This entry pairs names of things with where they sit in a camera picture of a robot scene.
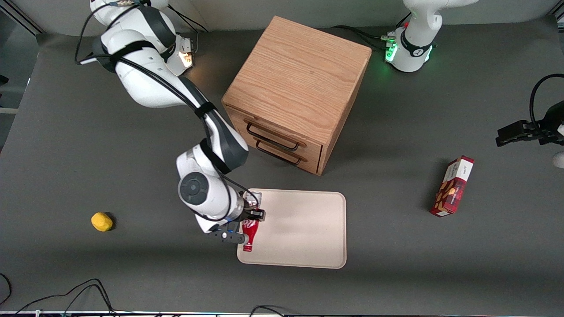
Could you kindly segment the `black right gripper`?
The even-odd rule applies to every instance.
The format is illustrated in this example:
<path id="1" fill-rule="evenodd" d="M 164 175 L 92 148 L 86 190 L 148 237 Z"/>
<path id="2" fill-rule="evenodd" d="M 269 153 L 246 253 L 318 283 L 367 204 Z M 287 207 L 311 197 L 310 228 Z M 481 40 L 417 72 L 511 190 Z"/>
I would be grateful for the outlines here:
<path id="1" fill-rule="evenodd" d="M 266 217 L 266 211 L 262 209 L 252 209 L 252 207 L 245 207 L 241 212 L 241 222 L 246 219 L 251 219 L 252 221 L 264 221 Z"/>

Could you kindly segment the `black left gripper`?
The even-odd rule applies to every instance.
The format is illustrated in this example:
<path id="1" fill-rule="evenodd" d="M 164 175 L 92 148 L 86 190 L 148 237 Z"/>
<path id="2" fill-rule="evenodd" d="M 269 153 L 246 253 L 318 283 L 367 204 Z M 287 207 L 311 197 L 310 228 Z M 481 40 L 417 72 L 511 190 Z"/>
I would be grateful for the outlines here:
<path id="1" fill-rule="evenodd" d="M 563 136 L 564 123 L 564 101 L 551 106 L 543 119 L 537 121 L 542 133 L 538 137 L 538 144 L 544 146 L 549 143 L 564 145 Z M 528 142 L 536 139 L 538 128 L 533 122 L 519 120 L 510 126 L 503 127 L 497 131 L 496 146 L 502 147 L 515 142 Z"/>

